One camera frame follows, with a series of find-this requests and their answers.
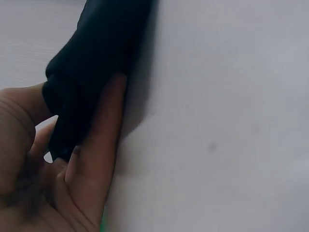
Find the finger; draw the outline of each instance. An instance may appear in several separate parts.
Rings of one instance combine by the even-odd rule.
[[[29,151],[29,156],[34,159],[43,159],[44,155],[48,152],[48,143],[52,136],[55,124],[56,121],[48,124],[36,133],[33,145]]]
[[[35,126],[51,116],[42,85],[0,91],[0,194],[9,194],[29,152]]]
[[[82,144],[69,190],[76,206],[93,223],[100,223],[111,183],[116,144],[122,121],[126,77],[118,74],[104,89],[92,128]]]
[[[56,177],[67,168],[68,163],[63,159],[57,158],[53,163],[45,163],[40,172],[41,184],[45,189],[51,189],[54,186]]]

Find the green object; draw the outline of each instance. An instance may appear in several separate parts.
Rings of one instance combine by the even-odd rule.
[[[102,222],[101,222],[101,229],[100,229],[100,232],[104,232],[104,231],[105,231],[105,217],[103,216]]]

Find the white wall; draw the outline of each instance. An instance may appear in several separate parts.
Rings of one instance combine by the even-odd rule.
[[[44,80],[82,3],[0,1],[0,86]],[[161,0],[131,86],[110,231],[308,230],[308,11]]]

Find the black fabric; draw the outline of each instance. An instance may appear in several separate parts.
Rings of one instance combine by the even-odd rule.
[[[151,5],[152,0],[87,0],[77,30],[46,68],[43,96],[59,115],[49,144],[53,159],[70,159],[102,88],[115,72],[129,72]]]

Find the hand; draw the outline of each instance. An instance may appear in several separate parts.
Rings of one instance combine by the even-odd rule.
[[[92,128],[69,163],[44,161],[54,124],[42,85],[0,92],[0,231],[98,232],[111,184],[126,78],[106,86]]]

